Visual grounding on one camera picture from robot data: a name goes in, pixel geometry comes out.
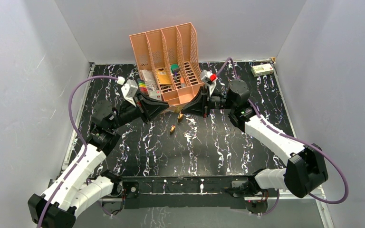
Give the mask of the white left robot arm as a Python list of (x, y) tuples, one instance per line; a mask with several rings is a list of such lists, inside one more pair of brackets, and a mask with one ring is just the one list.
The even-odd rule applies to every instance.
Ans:
[(127, 98), (120, 109), (107, 100), (97, 102), (91, 116), (91, 132), (76, 158), (48, 189), (28, 200), (37, 227), (71, 228), (81, 212), (103, 196), (119, 197), (123, 193), (122, 177), (110, 171), (85, 187), (83, 184), (116, 147), (121, 138), (116, 129), (138, 118), (147, 123), (167, 108), (167, 102), (140, 92)]

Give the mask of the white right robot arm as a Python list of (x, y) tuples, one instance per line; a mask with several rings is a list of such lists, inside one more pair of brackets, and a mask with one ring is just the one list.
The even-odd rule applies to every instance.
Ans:
[(245, 81), (234, 79), (226, 93), (213, 95), (207, 86), (183, 109), (183, 114), (207, 117), (213, 109), (228, 109), (230, 122), (244, 133), (254, 137), (274, 152), (285, 164), (283, 169), (262, 169), (249, 178), (249, 192), (262, 196), (267, 189), (289, 190), (302, 198), (328, 180), (323, 155), (316, 145), (306, 146), (290, 139), (257, 113), (249, 100), (250, 90)]

